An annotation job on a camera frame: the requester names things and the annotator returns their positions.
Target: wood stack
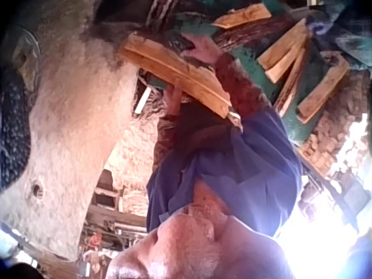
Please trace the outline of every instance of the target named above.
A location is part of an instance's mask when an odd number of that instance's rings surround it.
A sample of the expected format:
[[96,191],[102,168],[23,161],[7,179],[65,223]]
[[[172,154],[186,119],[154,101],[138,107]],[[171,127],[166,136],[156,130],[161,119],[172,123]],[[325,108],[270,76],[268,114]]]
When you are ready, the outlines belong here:
[[341,90],[325,106],[313,133],[300,146],[299,153],[323,177],[333,176],[335,171],[350,169],[355,172],[367,155],[367,133],[351,140],[355,135],[350,133],[350,127],[353,123],[363,124],[362,120],[369,119],[369,86],[367,70],[349,71]]

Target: person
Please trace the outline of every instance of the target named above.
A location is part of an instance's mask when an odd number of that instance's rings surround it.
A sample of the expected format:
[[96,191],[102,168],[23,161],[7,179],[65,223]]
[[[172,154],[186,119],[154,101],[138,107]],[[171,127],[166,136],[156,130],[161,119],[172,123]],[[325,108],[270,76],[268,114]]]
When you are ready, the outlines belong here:
[[195,48],[182,55],[213,66],[242,131],[168,86],[147,185],[150,233],[106,278],[292,278],[273,237],[295,206],[301,163],[239,61],[209,37],[183,36]]

